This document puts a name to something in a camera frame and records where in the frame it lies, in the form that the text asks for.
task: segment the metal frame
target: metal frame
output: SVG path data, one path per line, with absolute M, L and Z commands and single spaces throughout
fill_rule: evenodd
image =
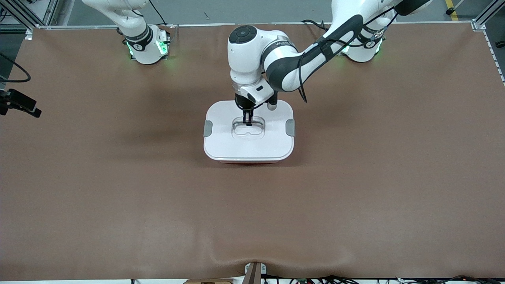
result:
M 428 21 L 428 22 L 400 22 L 400 21 L 395 21 L 393 24 L 462 24 L 462 23 L 471 23 L 472 21 Z M 250 25 L 306 25 L 306 23 L 302 22 L 272 22 L 272 23 L 251 23 Z M 242 25 L 242 23 L 237 24 L 237 23 L 222 23 L 222 24 L 182 24 L 182 25 L 176 25 L 176 24 L 167 24 L 167 25 L 160 25 L 160 26 L 166 26 L 169 28 L 183 28 L 183 27 L 210 27 L 210 26 L 236 26 L 236 25 Z M 89 29 L 117 29 L 118 26 L 116 25 L 96 25 L 96 26 L 38 26 L 37 28 L 39 29 L 44 29 L 44 30 L 89 30 Z
M 2 9 L 4 8 L 4 5 L 2 4 L 2 2 L 0 1 L 0 6 L 2 7 Z M 0 22 L 0 34 L 20 34 L 20 33 L 24 33 L 26 31 L 26 27 L 23 26 L 20 21 L 18 19 L 16 19 L 16 21 L 18 22 L 18 24 L 14 24 L 14 25 L 4 25 Z
M 475 19 L 472 20 L 474 30 L 486 29 L 486 22 L 489 21 L 498 11 L 505 6 L 505 0 L 494 0 Z
M 20 25 L 13 25 L 13 27 L 3 26 L 2 31 L 12 30 L 15 32 L 24 29 L 33 31 L 38 26 L 50 25 L 58 2 L 59 0 L 49 0 L 44 17 L 40 19 L 29 7 L 19 0 L 0 0 L 0 4 L 20 23 Z
M 456 9 L 464 2 L 465 0 L 461 0 L 456 6 L 454 6 L 453 10 L 456 11 Z
M 484 32 L 484 37 L 486 38 L 487 46 L 489 47 L 489 50 L 491 51 L 491 55 L 493 56 L 494 63 L 496 65 L 496 68 L 498 69 L 498 74 L 500 74 L 500 78 L 503 81 L 503 85 L 505 85 L 505 77 L 503 75 L 503 72 L 500 68 L 500 64 L 498 63 L 498 59 L 496 59 L 496 55 L 494 55 L 494 50 L 493 47 L 491 47 L 491 42 L 489 41 L 489 37 L 487 37 L 486 31 Z

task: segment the gray latch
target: gray latch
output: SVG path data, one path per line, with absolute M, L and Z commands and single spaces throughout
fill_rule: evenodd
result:
M 209 137 L 212 134 L 212 121 L 206 120 L 204 125 L 204 137 Z
M 286 120 L 286 134 L 291 137 L 295 136 L 296 131 L 294 130 L 294 119 Z

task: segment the black cable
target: black cable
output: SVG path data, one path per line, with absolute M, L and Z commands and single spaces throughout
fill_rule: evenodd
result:
M 298 92 L 300 93 L 301 98 L 307 103 L 307 96 L 305 95 L 304 82 L 301 79 L 301 61 L 304 59 L 305 52 L 301 54 L 300 59 L 298 60 L 298 79 L 300 80 L 300 87 L 298 88 Z
M 277 278 L 277 279 L 291 279 L 291 278 L 279 277 L 278 275 L 269 275 L 269 274 L 261 274 L 261 277 L 266 278 L 266 279 L 274 279 L 274 278 Z
M 135 10 L 131 10 L 131 11 L 132 11 L 134 14 L 136 14 L 137 16 L 144 17 L 144 15 L 142 15 L 142 14 L 139 14 L 139 13 L 135 12 Z
M 123 32 L 119 29 L 119 27 L 116 28 L 116 32 L 122 36 L 123 35 Z M 126 38 L 124 38 L 122 41 L 121 41 L 122 44 L 126 44 Z
M 156 6 L 153 4 L 153 1 L 149 0 L 149 3 L 151 3 L 151 6 L 155 9 L 156 13 L 158 14 L 158 16 L 163 21 L 163 24 L 167 25 L 167 22 L 165 22 L 165 19 L 163 19 L 163 16 L 160 14 L 160 12 L 158 12 L 158 9 L 156 9 Z
M 393 7 L 391 7 L 391 8 L 389 8 L 389 9 L 387 9 L 386 11 L 384 11 L 384 12 L 380 13 L 379 15 L 375 16 L 372 20 L 370 20 L 370 21 L 366 22 L 366 23 L 364 24 L 364 26 L 368 26 L 371 22 L 373 22 L 373 21 L 377 20 L 380 16 L 382 16 L 382 15 L 386 14 L 387 12 L 389 12 L 389 11 L 391 11 L 391 10 L 393 10 L 393 9 L 394 9 L 394 6 L 393 6 Z
M 398 13 L 394 14 L 394 17 L 391 19 L 391 21 L 389 22 L 389 24 L 387 24 L 387 26 L 385 27 L 385 29 L 387 29 L 393 22 L 394 20 L 398 17 Z
M 315 21 L 313 21 L 313 20 L 309 20 L 309 19 L 307 19 L 307 20 L 303 20 L 303 21 L 302 21 L 302 23 L 311 23 L 311 24 L 315 25 L 316 27 L 318 27 L 318 28 L 320 28 L 320 29 L 323 29 L 323 30 L 325 30 L 325 31 L 328 31 L 328 29 L 324 26 L 324 22 L 322 22 L 322 21 L 321 21 L 321 24 L 318 24 L 318 23 L 316 23 L 316 22 L 315 22 Z
M 335 280 L 339 281 L 342 284 L 359 284 L 356 282 L 354 279 L 347 278 L 347 277 L 340 277 L 340 276 L 328 276 L 326 279 L 331 280 L 332 282 L 335 282 Z
M 4 8 L 0 8 L 0 18 L 2 18 L 2 16 L 3 16 L 3 18 L 0 20 L 0 22 L 5 20 L 5 17 L 7 17 L 7 15 L 8 15 L 7 10 L 5 10 Z
M 447 279 L 447 280 L 442 280 L 442 281 L 437 281 L 434 279 L 412 279 L 413 281 L 405 281 L 403 284 L 446 284 L 449 281 L 454 281 L 454 280 L 464 280 L 464 281 L 473 281 L 473 282 L 479 282 L 480 284 L 487 284 L 487 281 L 484 281 L 482 279 L 470 277 L 470 276 L 465 276 L 465 275 L 458 275 L 453 278 Z
M 328 31 L 328 29 L 324 26 L 324 22 L 323 21 L 321 21 L 321 24 L 318 24 L 318 23 L 316 23 L 313 20 L 303 20 L 302 23 L 311 23 L 311 24 L 314 24 L 316 27 L 318 27 L 320 29 Z M 340 39 L 328 39 L 328 41 L 330 41 L 330 42 L 339 42 L 341 44 L 347 44 L 345 41 L 340 40 Z M 349 46 L 352 47 L 352 48 L 359 48 L 359 47 L 363 46 L 363 44 L 358 44 L 358 45 L 349 44 Z
M 23 71 L 26 74 L 26 79 L 23 79 L 23 80 L 8 80 L 8 79 L 1 79 L 0 78 L 0 82 L 4 82 L 4 83 L 24 83 L 24 82 L 28 82 L 29 80 L 31 80 L 30 74 L 28 74 L 28 72 L 23 67 L 21 67 L 21 65 L 17 64 L 15 61 L 11 60 L 10 58 L 8 58 L 7 56 L 5 56 L 1 52 L 0 52 L 0 56 L 2 56 L 3 58 L 7 59 L 7 61 L 9 61 L 10 63 L 14 64 L 16 67 L 18 67 L 21 71 Z

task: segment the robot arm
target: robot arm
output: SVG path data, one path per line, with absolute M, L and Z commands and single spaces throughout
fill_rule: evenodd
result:
M 430 2 L 405 1 L 408 4 L 404 5 L 403 13 L 412 13 Z M 235 29 L 228 40 L 228 63 L 235 101 L 244 110 L 244 121 L 246 116 L 249 120 L 252 116 L 252 111 L 247 114 L 247 110 L 264 102 L 269 102 L 269 109 L 275 109 L 272 104 L 276 103 L 277 92 L 298 89 L 347 43 L 355 40 L 366 21 L 401 3 L 402 0 L 332 0 L 331 27 L 302 52 L 298 52 L 282 31 L 264 31 L 253 26 Z
M 168 54 L 169 36 L 155 25 L 147 25 L 142 14 L 147 0 L 82 0 L 107 16 L 126 38 L 130 53 L 142 64 L 153 64 Z

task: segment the brown mat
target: brown mat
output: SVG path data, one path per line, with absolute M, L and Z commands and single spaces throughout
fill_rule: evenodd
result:
M 171 58 L 114 30 L 37 30 L 18 62 L 40 119 L 1 123 L 1 280 L 239 275 L 505 277 L 505 88 L 470 24 L 393 25 L 297 92 L 295 149 L 269 166 L 203 151 L 231 100 L 234 27 L 181 28 Z M 315 27 L 286 31 L 298 47 Z M 14 71 L 13 77 L 22 77 Z

